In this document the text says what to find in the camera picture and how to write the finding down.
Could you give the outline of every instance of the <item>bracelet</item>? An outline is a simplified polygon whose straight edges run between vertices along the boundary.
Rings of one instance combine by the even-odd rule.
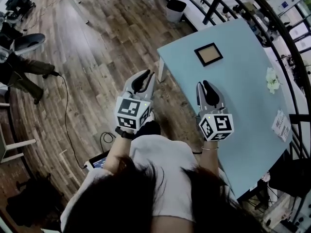
[[[219,147],[215,148],[215,149],[205,149],[204,147],[201,147],[201,149],[203,150],[217,150]]]

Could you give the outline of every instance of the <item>picture frame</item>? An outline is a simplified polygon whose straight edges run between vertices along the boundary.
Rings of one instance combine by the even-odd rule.
[[[210,43],[208,45],[195,49],[194,52],[198,56],[204,67],[223,58],[215,43]]]

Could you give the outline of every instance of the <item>person's leg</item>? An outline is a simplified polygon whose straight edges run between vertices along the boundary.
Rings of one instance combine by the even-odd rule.
[[[17,74],[16,72],[13,72],[8,86],[12,86],[23,92],[29,92],[30,95],[34,98],[35,104],[38,104],[43,96],[43,89],[29,80],[24,73]]]
[[[146,122],[144,126],[140,128],[135,134],[134,139],[142,135],[158,134],[161,135],[160,125],[156,121]]]
[[[38,60],[29,60],[20,57],[23,65],[23,72],[29,72],[36,75],[49,75],[54,71],[55,66]]]

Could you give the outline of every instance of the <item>black shoe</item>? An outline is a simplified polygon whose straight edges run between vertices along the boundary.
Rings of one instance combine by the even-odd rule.
[[[42,90],[41,95],[40,95],[37,99],[35,99],[34,104],[36,104],[36,105],[39,104],[39,102],[40,102],[42,96],[43,96],[43,90]]]
[[[43,77],[44,79],[47,79],[48,76],[49,76],[52,72],[54,72],[54,70],[55,70],[55,66],[53,66],[53,70],[52,70],[49,74],[44,74],[44,75],[42,75],[42,77]]]

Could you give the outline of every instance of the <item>black cable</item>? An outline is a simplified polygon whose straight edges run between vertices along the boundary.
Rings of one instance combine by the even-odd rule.
[[[274,195],[276,195],[276,193],[269,186],[267,186],[267,187],[270,189],[270,191],[272,191],[274,193]]]
[[[105,140],[105,136],[106,135],[109,135],[111,137],[111,141],[106,141]],[[102,136],[103,136],[103,140],[104,140],[105,143],[112,143],[113,142],[113,138],[116,138],[116,136],[113,133],[110,133],[110,132],[103,132],[101,134],[101,136],[99,137],[99,141],[101,143],[102,151],[104,152],[104,148],[103,148],[103,145],[102,145]]]
[[[64,80],[64,84],[65,84],[66,92],[67,92],[67,101],[66,101],[66,108],[65,108],[65,127],[66,127],[66,131],[67,131],[67,136],[68,136],[68,139],[69,139],[71,148],[72,148],[72,150],[73,150],[74,157],[76,158],[76,161],[77,161],[77,164],[78,164],[79,168],[85,169],[85,168],[87,167],[87,165],[85,165],[85,166],[81,166],[81,165],[80,165],[80,163],[79,163],[79,161],[78,161],[78,158],[77,158],[77,156],[76,156],[76,151],[74,150],[74,147],[73,147],[73,145],[72,145],[71,138],[70,138],[70,136],[69,136],[69,132],[68,132],[68,128],[67,128],[67,120],[66,120],[66,118],[67,118],[68,100],[69,100],[69,96],[68,96],[68,95],[69,95],[69,94],[68,94],[68,88],[67,88],[67,84],[66,84],[66,81],[65,81],[64,77],[63,77],[62,75],[60,75],[60,74],[59,74],[59,76]]]
[[[46,9],[47,8],[49,8],[51,5],[53,5],[54,3],[56,3],[57,2],[57,0],[55,0],[54,2],[52,2],[52,3],[50,3],[48,6],[46,6],[46,7],[44,7],[44,10],[43,10],[43,13],[42,14],[40,14],[38,17],[36,17],[36,19],[35,19],[35,23],[31,26],[31,27],[29,27],[28,29],[23,29],[23,31],[24,32],[26,32],[26,31],[28,31],[29,29],[32,29],[36,24],[37,24],[37,22],[38,22],[38,19],[40,19],[42,16],[44,16],[45,15],[45,11],[46,11]]]
[[[248,201],[248,200],[247,200],[247,202],[255,208],[255,211],[260,211],[261,213],[264,214],[264,212],[262,210],[260,210],[259,208],[256,209],[256,205],[254,203],[252,203],[251,201]]]

